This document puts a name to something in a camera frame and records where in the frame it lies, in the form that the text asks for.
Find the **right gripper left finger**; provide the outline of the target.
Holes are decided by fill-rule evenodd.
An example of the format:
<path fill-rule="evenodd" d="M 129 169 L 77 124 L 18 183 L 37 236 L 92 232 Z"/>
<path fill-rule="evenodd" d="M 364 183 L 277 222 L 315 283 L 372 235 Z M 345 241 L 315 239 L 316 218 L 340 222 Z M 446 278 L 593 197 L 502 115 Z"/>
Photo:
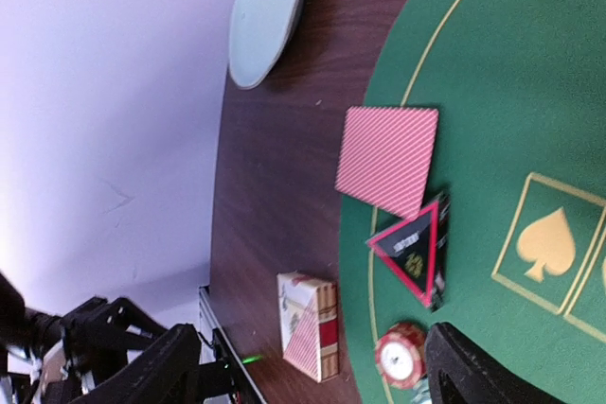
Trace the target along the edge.
<path fill-rule="evenodd" d="M 195 403 L 201 342 L 193 325 L 175 325 L 81 403 Z"/>

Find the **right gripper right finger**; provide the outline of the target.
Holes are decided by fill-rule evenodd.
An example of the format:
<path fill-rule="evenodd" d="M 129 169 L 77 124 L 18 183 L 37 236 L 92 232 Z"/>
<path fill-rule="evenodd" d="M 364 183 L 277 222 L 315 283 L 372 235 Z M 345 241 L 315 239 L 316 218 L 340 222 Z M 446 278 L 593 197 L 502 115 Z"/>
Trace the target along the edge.
<path fill-rule="evenodd" d="M 510 372 L 450 323 L 430 327 L 424 353 L 434 403 L 559 402 Z"/>

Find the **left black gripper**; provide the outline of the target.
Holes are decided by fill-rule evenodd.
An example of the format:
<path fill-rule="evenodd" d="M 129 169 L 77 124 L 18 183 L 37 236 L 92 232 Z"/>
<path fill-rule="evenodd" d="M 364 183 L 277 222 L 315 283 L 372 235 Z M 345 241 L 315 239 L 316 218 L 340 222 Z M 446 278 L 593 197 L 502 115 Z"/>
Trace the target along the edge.
<path fill-rule="evenodd" d="M 59 385 L 84 395 L 126 367 L 130 351 L 146 350 L 166 332 L 124 297 L 92 297 L 63 316 L 29 309 L 27 322 L 27 352 L 39 362 L 38 395 Z"/>

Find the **red chips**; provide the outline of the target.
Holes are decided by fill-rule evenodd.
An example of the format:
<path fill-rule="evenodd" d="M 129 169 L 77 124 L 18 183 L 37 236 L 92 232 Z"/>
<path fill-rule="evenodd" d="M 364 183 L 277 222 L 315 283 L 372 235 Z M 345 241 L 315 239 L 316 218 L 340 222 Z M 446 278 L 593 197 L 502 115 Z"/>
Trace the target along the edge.
<path fill-rule="evenodd" d="M 426 374 L 425 331 L 416 323 L 399 322 L 375 344 L 375 363 L 393 388 L 412 389 Z"/>

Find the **triangular black red dealer button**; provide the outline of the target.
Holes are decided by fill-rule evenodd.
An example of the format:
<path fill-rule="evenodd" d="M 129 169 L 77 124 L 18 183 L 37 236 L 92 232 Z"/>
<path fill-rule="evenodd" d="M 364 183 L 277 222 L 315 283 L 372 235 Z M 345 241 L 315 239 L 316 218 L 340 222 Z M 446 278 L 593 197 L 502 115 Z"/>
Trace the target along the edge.
<path fill-rule="evenodd" d="M 420 303 L 434 312 L 443 306 L 450 194 L 438 193 L 415 218 L 401 220 L 366 244 Z"/>

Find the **red card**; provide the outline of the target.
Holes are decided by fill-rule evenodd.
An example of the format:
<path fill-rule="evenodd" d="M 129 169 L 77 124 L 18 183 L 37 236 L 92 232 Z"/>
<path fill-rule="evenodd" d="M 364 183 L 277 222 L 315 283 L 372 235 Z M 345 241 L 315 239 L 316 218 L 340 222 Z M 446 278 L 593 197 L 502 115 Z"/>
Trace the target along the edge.
<path fill-rule="evenodd" d="M 437 136 L 438 110 L 351 107 L 335 189 L 402 219 L 417 215 Z"/>

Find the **green chips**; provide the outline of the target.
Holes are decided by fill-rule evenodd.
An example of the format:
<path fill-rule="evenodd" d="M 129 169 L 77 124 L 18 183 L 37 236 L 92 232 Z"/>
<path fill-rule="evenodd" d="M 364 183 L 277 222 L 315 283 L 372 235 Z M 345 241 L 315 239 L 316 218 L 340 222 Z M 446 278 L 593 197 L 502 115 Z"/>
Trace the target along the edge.
<path fill-rule="evenodd" d="M 421 378 L 412 389 L 412 404 L 432 404 L 428 377 Z"/>

